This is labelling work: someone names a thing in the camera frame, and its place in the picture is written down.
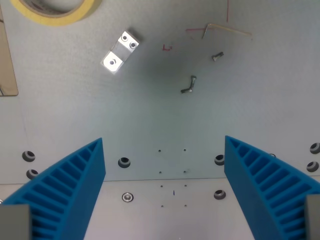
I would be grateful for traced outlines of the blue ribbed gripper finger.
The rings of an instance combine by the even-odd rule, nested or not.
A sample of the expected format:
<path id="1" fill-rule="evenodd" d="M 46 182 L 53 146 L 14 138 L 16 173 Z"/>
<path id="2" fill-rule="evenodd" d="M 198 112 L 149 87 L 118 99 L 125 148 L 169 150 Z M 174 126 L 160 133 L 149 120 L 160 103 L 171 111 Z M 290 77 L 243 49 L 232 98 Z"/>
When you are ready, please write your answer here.
<path id="1" fill-rule="evenodd" d="M 27 205 L 33 240 L 82 240 L 106 175 L 98 138 L 24 184 L 3 206 Z"/>
<path id="2" fill-rule="evenodd" d="M 224 173 L 256 240 L 305 240 L 304 205 L 320 184 L 286 162 L 225 137 Z"/>

